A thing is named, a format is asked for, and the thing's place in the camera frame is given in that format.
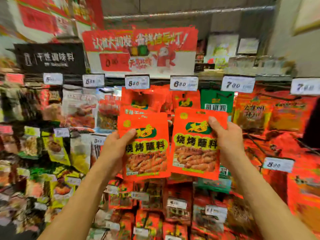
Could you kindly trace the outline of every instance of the person's left hand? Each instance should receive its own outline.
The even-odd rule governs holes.
[[[107,136],[97,162],[111,168],[112,176],[116,176],[122,169],[122,156],[125,153],[126,145],[135,137],[136,133],[136,129],[130,129],[121,138],[116,131]]]

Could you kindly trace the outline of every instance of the pink price tag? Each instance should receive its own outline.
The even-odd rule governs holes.
[[[10,83],[24,84],[24,74],[6,73],[5,80]]]
[[[12,135],[14,132],[11,125],[0,125],[0,133]]]

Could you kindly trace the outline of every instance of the wall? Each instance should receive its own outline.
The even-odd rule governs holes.
[[[320,76],[320,29],[293,36],[301,1],[281,0],[268,54],[295,60],[300,77]]]

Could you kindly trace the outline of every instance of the green packet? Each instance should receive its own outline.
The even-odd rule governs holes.
[[[228,169],[220,165],[220,173],[218,180],[211,180],[198,177],[197,187],[216,192],[228,194],[231,190],[231,174]]]
[[[201,108],[214,111],[232,112],[234,92],[212,89],[201,90]]]

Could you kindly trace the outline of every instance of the hand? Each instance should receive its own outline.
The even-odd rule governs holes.
[[[233,168],[234,160],[246,158],[243,145],[242,129],[228,122],[228,129],[224,129],[215,117],[209,117],[209,125],[216,132],[217,143],[220,148],[221,164],[229,170]]]
[[[111,168],[112,176],[116,176],[122,169],[122,156],[125,153],[126,145],[135,137],[136,133],[135,129],[130,129],[121,138],[116,131],[107,136],[97,162]]]

